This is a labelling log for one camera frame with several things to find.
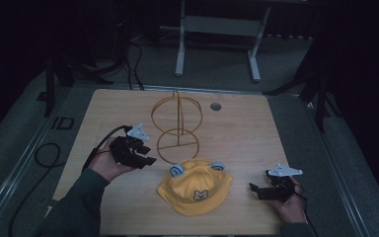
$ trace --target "green sleeve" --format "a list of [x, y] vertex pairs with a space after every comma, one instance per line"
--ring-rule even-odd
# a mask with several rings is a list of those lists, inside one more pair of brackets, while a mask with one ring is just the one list
[[95, 171], [84, 170], [66, 197], [48, 214], [35, 236], [99, 236], [101, 201], [109, 183]]
[[281, 227], [281, 237], [314, 237], [315, 234], [310, 225], [306, 223], [292, 223]]

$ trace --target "person's left hand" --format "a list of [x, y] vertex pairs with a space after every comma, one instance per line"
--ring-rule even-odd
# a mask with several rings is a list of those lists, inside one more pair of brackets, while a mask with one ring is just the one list
[[98, 154], [92, 159], [89, 169], [100, 174], [107, 181], [111, 182], [116, 177], [133, 171], [135, 168], [117, 164], [110, 152], [110, 144], [115, 140], [115, 137], [110, 137], [103, 149], [98, 151]]

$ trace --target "wooden table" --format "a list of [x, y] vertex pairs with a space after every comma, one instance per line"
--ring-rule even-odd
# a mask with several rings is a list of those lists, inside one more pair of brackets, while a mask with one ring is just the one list
[[[200, 158], [223, 162], [233, 177], [228, 197], [203, 215], [184, 216], [174, 211], [157, 193], [171, 164], [162, 160], [156, 143], [162, 132], [151, 119], [153, 106], [173, 92], [97, 90], [85, 114], [72, 151], [54, 194], [63, 198], [80, 176], [94, 147], [114, 128], [143, 124], [150, 136], [148, 156], [158, 158], [152, 166], [127, 173], [107, 188], [102, 203], [101, 234], [107, 235], [253, 235], [278, 233], [281, 220], [272, 207], [258, 200], [249, 183], [267, 187], [265, 170], [287, 160], [268, 102], [260, 95], [183, 93], [202, 108], [202, 124], [194, 134]], [[210, 108], [219, 103], [220, 111]], [[196, 110], [183, 103], [186, 125], [199, 119]], [[176, 124], [176, 104], [155, 114], [162, 125]], [[123, 131], [116, 133], [124, 136]], [[169, 156], [186, 159], [192, 151], [172, 151]]]

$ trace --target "yellow hat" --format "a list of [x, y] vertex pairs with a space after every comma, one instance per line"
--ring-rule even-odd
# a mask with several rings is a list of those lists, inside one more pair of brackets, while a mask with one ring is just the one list
[[175, 164], [159, 185], [159, 195], [181, 214], [204, 214], [229, 193], [232, 177], [223, 169], [222, 163], [199, 158]]

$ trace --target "person's arm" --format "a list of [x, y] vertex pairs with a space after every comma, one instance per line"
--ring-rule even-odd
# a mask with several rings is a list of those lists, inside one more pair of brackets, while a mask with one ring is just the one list
[[[299, 193], [300, 185], [294, 178], [291, 179], [296, 184], [296, 193]], [[304, 213], [304, 199], [298, 195], [292, 195], [286, 202], [271, 200], [269, 204], [275, 208], [286, 223], [280, 228], [282, 237], [315, 237]]]
[[134, 168], [118, 165], [107, 152], [110, 138], [67, 195], [48, 214], [35, 236], [99, 236], [100, 207], [105, 187]]

